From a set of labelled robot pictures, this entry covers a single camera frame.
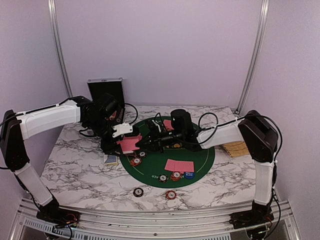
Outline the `front aluminium rail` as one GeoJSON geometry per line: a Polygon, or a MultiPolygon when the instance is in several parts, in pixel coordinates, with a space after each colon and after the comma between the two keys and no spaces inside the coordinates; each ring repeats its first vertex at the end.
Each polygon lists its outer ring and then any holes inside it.
{"type": "Polygon", "coordinates": [[[36,218],[37,208],[24,198],[8,239],[44,240],[251,240],[259,226],[235,229],[230,215],[246,211],[251,202],[172,211],[118,211],[75,208],[80,213],[73,230],[53,229],[54,224],[36,218]]]}

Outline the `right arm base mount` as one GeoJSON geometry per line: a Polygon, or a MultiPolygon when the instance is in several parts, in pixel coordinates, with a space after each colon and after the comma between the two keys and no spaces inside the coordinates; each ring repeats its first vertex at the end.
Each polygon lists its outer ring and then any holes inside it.
{"type": "Polygon", "coordinates": [[[262,215],[261,212],[254,213],[252,210],[247,210],[230,214],[229,223],[233,225],[234,229],[240,229],[268,223],[274,219],[275,218],[272,213],[262,215]]]}

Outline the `blue gold card box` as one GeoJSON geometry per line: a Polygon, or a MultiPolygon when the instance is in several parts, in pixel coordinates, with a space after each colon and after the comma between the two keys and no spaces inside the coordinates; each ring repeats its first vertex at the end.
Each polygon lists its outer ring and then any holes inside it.
{"type": "Polygon", "coordinates": [[[118,157],[115,155],[103,155],[103,164],[108,166],[117,166],[118,165],[118,157]]]}

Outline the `red playing card deck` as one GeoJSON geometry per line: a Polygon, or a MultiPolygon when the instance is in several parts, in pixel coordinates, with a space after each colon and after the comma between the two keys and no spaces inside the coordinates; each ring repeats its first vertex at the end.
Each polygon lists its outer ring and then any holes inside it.
{"type": "Polygon", "coordinates": [[[136,146],[136,143],[138,143],[141,139],[142,139],[141,135],[133,136],[133,137],[124,137],[123,140],[118,141],[117,144],[120,144],[123,154],[131,154],[134,151],[140,149],[139,147],[136,146]]]}

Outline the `woven bamboo tray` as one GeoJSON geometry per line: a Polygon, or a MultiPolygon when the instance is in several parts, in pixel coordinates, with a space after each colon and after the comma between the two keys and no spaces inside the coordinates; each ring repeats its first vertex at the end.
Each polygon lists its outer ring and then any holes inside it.
{"type": "Polygon", "coordinates": [[[244,141],[225,143],[222,145],[222,147],[232,158],[242,157],[250,154],[247,145],[244,141]]]}

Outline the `round green poker mat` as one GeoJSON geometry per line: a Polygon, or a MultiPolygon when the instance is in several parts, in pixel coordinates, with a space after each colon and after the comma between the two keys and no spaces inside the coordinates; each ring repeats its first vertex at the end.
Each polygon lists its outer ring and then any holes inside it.
{"type": "Polygon", "coordinates": [[[198,152],[186,150],[184,148],[165,148],[164,152],[146,151],[146,157],[142,159],[140,165],[132,166],[132,156],[120,157],[120,161],[125,170],[139,182],[162,189],[177,189],[191,185],[201,180],[207,175],[215,161],[215,148],[208,148],[198,152]],[[184,176],[178,181],[172,181],[172,171],[165,170],[165,165],[168,159],[176,161],[189,161],[194,163],[195,177],[186,179],[184,176]],[[167,175],[167,182],[160,182],[160,175],[167,175]]]}

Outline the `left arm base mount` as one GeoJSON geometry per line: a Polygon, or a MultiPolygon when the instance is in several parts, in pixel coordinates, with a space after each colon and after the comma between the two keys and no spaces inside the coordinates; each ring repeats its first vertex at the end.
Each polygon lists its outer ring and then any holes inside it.
{"type": "Polygon", "coordinates": [[[56,208],[41,208],[36,217],[40,220],[50,222],[56,225],[57,228],[74,227],[78,224],[80,213],[74,210],[56,208]]]}

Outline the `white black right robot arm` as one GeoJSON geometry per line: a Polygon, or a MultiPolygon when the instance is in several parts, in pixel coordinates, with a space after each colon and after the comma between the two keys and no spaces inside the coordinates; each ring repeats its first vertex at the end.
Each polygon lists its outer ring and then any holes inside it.
{"type": "Polygon", "coordinates": [[[136,146],[148,151],[162,152],[166,146],[182,144],[186,150],[199,152],[226,145],[232,152],[246,150],[255,165],[255,194],[252,208],[240,213],[258,224],[271,212],[273,187],[277,178],[276,156],[282,145],[280,131],[272,120],[249,111],[245,116],[211,128],[196,129],[191,115],[184,109],[170,113],[172,130],[161,130],[155,121],[147,120],[149,133],[136,146]]]}

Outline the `red beige 5 chip stack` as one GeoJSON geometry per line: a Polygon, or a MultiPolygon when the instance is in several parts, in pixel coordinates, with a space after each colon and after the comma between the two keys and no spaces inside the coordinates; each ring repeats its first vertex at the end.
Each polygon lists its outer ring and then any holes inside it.
{"type": "Polygon", "coordinates": [[[165,196],[168,200],[174,200],[177,197],[177,194],[175,191],[169,190],[166,192],[165,196]]]}

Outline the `blue small blind button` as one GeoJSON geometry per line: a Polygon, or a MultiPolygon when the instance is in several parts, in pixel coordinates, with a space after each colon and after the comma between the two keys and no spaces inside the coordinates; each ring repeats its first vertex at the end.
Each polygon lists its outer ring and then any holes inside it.
{"type": "Polygon", "coordinates": [[[195,172],[184,172],[184,178],[187,180],[191,180],[195,177],[195,172]]]}

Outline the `aluminium poker chip case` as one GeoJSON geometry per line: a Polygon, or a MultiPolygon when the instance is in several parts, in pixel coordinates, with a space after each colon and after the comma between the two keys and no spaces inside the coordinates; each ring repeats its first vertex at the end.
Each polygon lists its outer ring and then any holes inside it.
{"type": "Polygon", "coordinates": [[[87,85],[93,101],[98,100],[105,93],[112,95],[117,100],[120,108],[115,114],[115,119],[118,123],[123,123],[125,115],[123,78],[89,79],[87,85]]]}

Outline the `left aluminium frame post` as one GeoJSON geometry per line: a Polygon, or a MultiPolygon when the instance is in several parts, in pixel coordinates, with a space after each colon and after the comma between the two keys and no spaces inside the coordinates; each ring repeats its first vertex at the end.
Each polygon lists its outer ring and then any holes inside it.
{"type": "Polygon", "coordinates": [[[55,51],[57,54],[57,59],[58,59],[58,64],[59,64],[62,80],[63,80],[63,85],[65,87],[66,95],[69,98],[71,98],[74,95],[73,95],[71,83],[69,80],[67,66],[65,63],[65,58],[64,58],[64,53],[63,53],[63,47],[62,47],[60,31],[59,31],[56,1],[55,0],[48,0],[47,3],[48,3],[50,24],[51,24],[53,39],[54,39],[54,46],[55,46],[55,51]]]}

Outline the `red card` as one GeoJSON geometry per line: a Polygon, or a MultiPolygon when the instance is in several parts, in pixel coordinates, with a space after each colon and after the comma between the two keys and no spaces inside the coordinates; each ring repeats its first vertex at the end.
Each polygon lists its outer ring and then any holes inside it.
{"type": "Polygon", "coordinates": [[[180,172],[194,172],[194,162],[193,161],[181,161],[179,163],[180,172]]]}
{"type": "Polygon", "coordinates": [[[169,120],[169,119],[165,119],[165,120],[163,121],[163,124],[164,124],[165,126],[171,126],[171,127],[172,127],[172,121],[169,120]]]}
{"type": "Polygon", "coordinates": [[[173,130],[173,128],[172,128],[170,125],[169,125],[169,126],[165,125],[165,129],[166,129],[168,132],[170,132],[170,131],[173,130]]]}
{"type": "Polygon", "coordinates": [[[168,159],[166,161],[164,169],[170,172],[184,172],[183,162],[173,159],[168,159]]]}

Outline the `black orange 100 chip stack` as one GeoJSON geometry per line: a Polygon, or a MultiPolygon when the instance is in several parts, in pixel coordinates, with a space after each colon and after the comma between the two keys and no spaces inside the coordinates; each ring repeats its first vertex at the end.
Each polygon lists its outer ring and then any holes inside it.
{"type": "Polygon", "coordinates": [[[133,190],[133,195],[134,195],[135,197],[137,197],[137,198],[142,197],[143,194],[144,194],[144,191],[143,191],[143,189],[140,188],[140,187],[137,187],[137,188],[135,188],[135,189],[133,190]]]}

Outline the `aluminium frame post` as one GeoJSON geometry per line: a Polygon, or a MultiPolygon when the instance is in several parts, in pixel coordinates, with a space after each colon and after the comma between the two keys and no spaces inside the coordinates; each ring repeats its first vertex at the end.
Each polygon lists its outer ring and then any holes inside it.
{"type": "Polygon", "coordinates": [[[255,40],[254,40],[252,55],[249,62],[249,67],[245,77],[244,85],[240,94],[240,98],[239,98],[237,107],[234,110],[236,114],[240,114],[242,112],[250,92],[250,87],[253,82],[256,65],[257,65],[260,51],[262,49],[262,45],[264,41],[269,7],[270,7],[269,0],[261,1],[261,8],[260,8],[259,20],[257,24],[257,31],[256,31],[255,40]]]}
{"type": "Polygon", "coordinates": [[[47,3],[48,3],[50,24],[51,24],[53,39],[54,39],[54,46],[55,46],[55,51],[57,54],[57,59],[58,59],[58,64],[59,64],[62,80],[63,80],[63,85],[65,87],[66,95],[69,98],[71,98],[74,95],[73,95],[71,83],[69,80],[67,66],[65,63],[65,58],[64,58],[64,53],[63,53],[63,47],[62,47],[60,31],[59,31],[56,1],[55,0],[48,0],[47,3]]]}

